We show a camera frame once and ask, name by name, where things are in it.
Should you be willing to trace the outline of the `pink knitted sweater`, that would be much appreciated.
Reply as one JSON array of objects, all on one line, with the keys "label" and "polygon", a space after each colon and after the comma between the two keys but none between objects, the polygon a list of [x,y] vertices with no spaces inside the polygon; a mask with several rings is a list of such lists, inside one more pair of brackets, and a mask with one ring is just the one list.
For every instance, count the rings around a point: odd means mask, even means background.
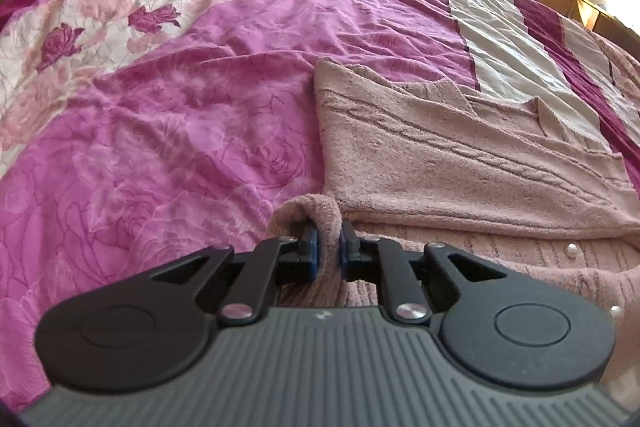
[{"label": "pink knitted sweater", "polygon": [[392,83],[361,66],[314,70],[324,181],[274,210],[269,231],[312,220],[326,266],[296,305],[365,306],[337,273],[343,221],[418,251],[437,241],[585,297],[613,317],[607,381],[639,361],[639,197],[620,154],[539,98],[498,103],[447,79]]}]

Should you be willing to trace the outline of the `pink floral bed quilt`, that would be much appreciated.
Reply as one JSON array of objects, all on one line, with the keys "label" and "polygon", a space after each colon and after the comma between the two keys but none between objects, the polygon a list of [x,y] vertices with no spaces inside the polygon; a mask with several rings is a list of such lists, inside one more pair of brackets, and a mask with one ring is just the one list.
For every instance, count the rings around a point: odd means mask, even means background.
[{"label": "pink floral bed quilt", "polygon": [[60,301],[215,243],[323,185],[322,58],[535,106],[639,176],[639,65],[535,0],[6,0],[1,399],[49,387]]}]

